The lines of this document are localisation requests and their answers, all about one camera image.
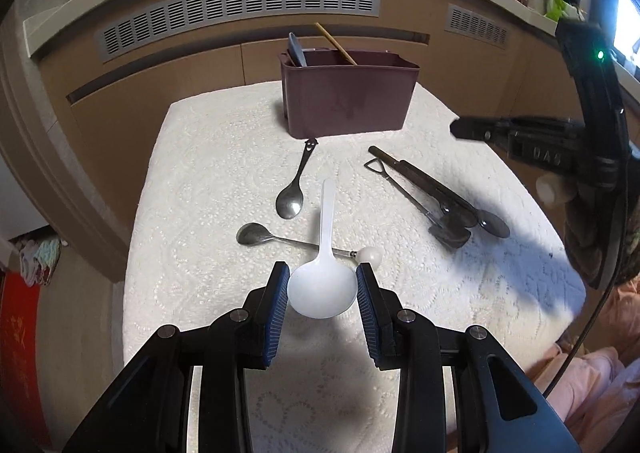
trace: utensil holder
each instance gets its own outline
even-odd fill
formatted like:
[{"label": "utensil holder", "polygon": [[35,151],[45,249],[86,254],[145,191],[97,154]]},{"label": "utensil holder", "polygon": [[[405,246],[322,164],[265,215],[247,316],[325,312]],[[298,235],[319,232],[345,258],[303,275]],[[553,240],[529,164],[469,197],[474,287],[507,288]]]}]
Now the utensil holder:
[{"label": "utensil holder", "polygon": [[289,133],[306,139],[398,130],[404,125],[420,67],[392,52],[305,51],[306,67],[284,52],[282,101]]}]

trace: spoon handle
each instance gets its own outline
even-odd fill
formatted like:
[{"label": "spoon handle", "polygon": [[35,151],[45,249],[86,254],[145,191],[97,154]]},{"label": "spoon handle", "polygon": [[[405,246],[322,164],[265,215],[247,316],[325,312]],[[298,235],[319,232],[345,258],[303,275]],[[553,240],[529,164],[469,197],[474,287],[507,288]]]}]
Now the spoon handle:
[{"label": "spoon handle", "polygon": [[[281,242],[291,243],[292,245],[297,245],[299,247],[306,247],[308,249],[314,249],[318,251],[320,247],[317,243],[309,243],[309,242],[300,242],[299,240],[289,240],[287,238],[275,237],[276,240]],[[343,258],[354,258],[355,251],[345,251],[344,249],[335,249],[333,248],[334,256],[342,256]]]},{"label": "spoon handle", "polygon": [[320,206],[320,249],[318,256],[331,256],[331,237],[334,232],[335,182],[328,178],[322,182]]},{"label": "spoon handle", "polygon": [[298,172],[296,173],[296,177],[293,179],[294,182],[300,180],[302,176],[302,170],[306,166],[306,162],[311,157],[311,154],[314,152],[315,147],[318,145],[318,141],[314,138],[310,138],[305,143],[305,150],[302,153],[302,159],[300,160],[300,166],[298,166]]}]

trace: spoon bowl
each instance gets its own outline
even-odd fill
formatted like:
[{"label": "spoon bowl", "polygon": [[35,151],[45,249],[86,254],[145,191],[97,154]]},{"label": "spoon bowl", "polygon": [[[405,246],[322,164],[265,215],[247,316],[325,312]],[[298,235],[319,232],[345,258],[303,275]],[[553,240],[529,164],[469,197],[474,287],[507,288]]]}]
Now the spoon bowl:
[{"label": "spoon bowl", "polygon": [[429,233],[440,243],[449,245],[453,249],[459,249],[471,237],[471,232],[449,214],[444,214],[440,218],[440,225],[433,224],[429,228]]},{"label": "spoon bowl", "polygon": [[240,245],[260,245],[274,239],[269,229],[255,222],[244,224],[236,233],[236,242]]},{"label": "spoon bowl", "polygon": [[300,184],[295,181],[284,188],[276,198],[276,212],[280,218],[290,220],[302,211],[305,200]]},{"label": "spoon bowl", "polygon": [[350,267],[338,263],[331,248],[334,225],[335,183],[322,183],[320,249],[313,261],[298,267],[287,285],[289,303],[296,312],[326,319],[345,312],[356,299],[358,282]]},{"label": "spoon bowl", "polygon": [[342,314],[353,305],[357,294],[356,276],[350,267],[319,256],[293,271],[287,287],[295,311],[313,319]]},{"label": "spoon bowl", "polygon": [[494,235],[494,237],[503,239],[509,238],[511,234],[509,226],[504,223],[504,220],[502,220],[500,216],[490,213],[489,211],[484,211],[483,209],[479,209],[477,211],[478,223],[482,229],[490,235]]}]

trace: white plastic spoon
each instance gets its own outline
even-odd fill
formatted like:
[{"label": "white plastic spoon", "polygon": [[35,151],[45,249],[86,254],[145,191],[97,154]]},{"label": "white plastic spoon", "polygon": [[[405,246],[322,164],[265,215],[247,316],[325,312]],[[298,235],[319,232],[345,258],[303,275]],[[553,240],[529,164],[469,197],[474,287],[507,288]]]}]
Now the white plastic spoon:
[{"label": "white plastic spoon", "polygon": [[320,250],[313,261],[298,267],[289,278],[287,295],[294,310],[303,316],[325,319],[346,311],[356,299],[355,272],[338,263],[331,249],[334,228],[335,183],[322,183]]}]

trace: white paper towel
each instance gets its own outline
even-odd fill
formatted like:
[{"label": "white paper towel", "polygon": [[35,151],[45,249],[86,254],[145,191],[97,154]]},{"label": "white paper towel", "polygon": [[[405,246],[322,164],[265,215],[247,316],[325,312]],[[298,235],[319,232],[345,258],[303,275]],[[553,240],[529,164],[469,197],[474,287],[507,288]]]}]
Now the white paper towel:
[{"label": "white paper towel", "polygon": [[[579,312],[584,287],[538,205],[489,147],[453,139],[454,114],[420,85],[401,131],[319,140],[300,181],[305,204],[293,220],[280,219],[274,202],[295,175],[304,144],[287,134],[281,115],[279,81],[172,104],[149,163],[130,247],[126,360],[162,324],[201,327],[241,306],[251,289],[266,284],[275,261],[293,270],[312,259],[313,253],[279,242],[242,247],[235,235],[242,224],[260,222],[276,235],[317,242],[327,176],[337,181],[334,247],[383,247],[380,286],[436,325],[460,331],[484,325],[526,369]],[[364,168],[372,144],[501,216],[511,238],[499,240],[476,227],[462,249],[444,249],[428,233],[425,217]],[[256,453],[390,451],[399,372],[375,368],[357,304],[328,321],[287,309],[271,368],[246,376]],[[446,381],[451,430],[449,375]],[[190,451],[197,450],[198,384],[196,374]]]}]

